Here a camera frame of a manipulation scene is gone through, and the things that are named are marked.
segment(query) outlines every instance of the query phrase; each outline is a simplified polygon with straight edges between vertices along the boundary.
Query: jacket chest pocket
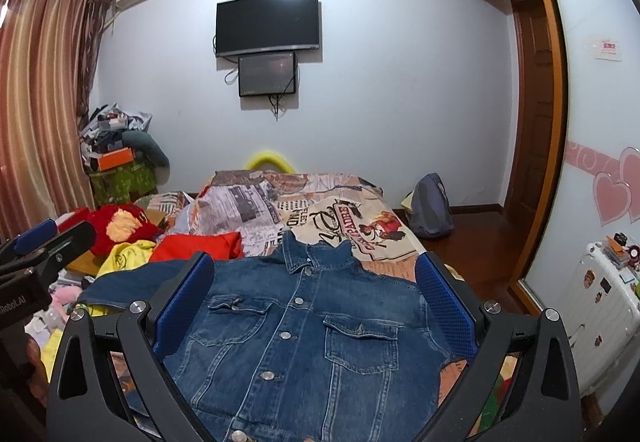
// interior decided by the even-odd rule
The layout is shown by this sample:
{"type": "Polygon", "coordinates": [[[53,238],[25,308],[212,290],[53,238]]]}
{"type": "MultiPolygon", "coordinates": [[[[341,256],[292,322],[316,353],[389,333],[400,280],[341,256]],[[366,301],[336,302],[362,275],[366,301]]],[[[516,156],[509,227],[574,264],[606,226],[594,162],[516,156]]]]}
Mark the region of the jacket chest pocket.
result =
{"type": "Polygon", "coordinates": [[[202,327],[192,336],[205,346],[244,343],[260,329],[271,303],[236,294],[214,296],[202,327]]]}
{"type": "Polygon", "coordinates": [[[324,318],[324,356],[362,375],[398,369],[398,327],[376,319],[324,318]]]}

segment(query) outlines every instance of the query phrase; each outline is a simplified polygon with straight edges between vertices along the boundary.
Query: heart decal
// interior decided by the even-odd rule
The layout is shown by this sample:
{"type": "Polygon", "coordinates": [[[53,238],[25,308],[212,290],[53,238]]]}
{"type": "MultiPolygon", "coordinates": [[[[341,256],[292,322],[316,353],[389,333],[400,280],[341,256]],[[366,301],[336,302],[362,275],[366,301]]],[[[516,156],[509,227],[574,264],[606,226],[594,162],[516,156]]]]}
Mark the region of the heart decal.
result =
{"type": "Polygon", "coordinates": [[[614,183],[609,173],[598,173],[593,179],[593,198],[603,226],[622,218],[631,207],[629,185],[614,183]]]}
{"type": "Polygon", "coordinates": [[[620,179],[629,186],[636,197],[629,205],[631,223],[640,219],[640,151],[628,147],[620,154],[620,179]]]}

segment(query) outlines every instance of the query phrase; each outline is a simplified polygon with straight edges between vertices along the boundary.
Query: striped fabric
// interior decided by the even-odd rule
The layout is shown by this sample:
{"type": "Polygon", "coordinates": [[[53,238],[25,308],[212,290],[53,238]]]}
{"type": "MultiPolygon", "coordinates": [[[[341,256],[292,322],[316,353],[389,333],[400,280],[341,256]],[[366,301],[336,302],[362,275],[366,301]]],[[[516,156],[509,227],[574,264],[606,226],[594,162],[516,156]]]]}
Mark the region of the striped fabric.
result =
{"type": "Polygon", "coordinates": [[[87,0],[0,0],[0,235],[93,206],[76,106],[87,0]]]}

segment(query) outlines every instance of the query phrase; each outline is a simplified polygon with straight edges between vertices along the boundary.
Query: yellow tube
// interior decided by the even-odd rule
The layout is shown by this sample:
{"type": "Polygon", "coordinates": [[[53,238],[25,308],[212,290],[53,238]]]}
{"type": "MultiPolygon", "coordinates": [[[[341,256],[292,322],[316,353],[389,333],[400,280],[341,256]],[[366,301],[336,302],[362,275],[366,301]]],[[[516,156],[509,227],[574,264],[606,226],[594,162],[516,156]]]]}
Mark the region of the yellow tube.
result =
{"type": "Polygon", "coordinates": [[[282,158],[282,156],[271,151],[260,151],[257,155],[252,157],[251,160],[249,160],[244,169],[251,171],[253,169],[257,169],[262,164],[267,163],[275,165],[280,171],[289,175],[296,172],[296,170],[291,167],[291,164],[282,158]]]}

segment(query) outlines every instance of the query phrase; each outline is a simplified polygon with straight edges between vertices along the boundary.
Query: backpack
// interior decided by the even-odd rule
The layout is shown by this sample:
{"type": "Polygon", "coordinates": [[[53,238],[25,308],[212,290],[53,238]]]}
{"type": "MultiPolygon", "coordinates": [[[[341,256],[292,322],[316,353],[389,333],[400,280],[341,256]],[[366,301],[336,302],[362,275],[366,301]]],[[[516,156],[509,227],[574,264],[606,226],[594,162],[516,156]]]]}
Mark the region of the backpack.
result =
{"type": "Polygon", "coordinates": [[[453,231],[449,199],[437,173],[425,176],[415,186],[407,220],[417,237],[434,239],[453,231]]]}

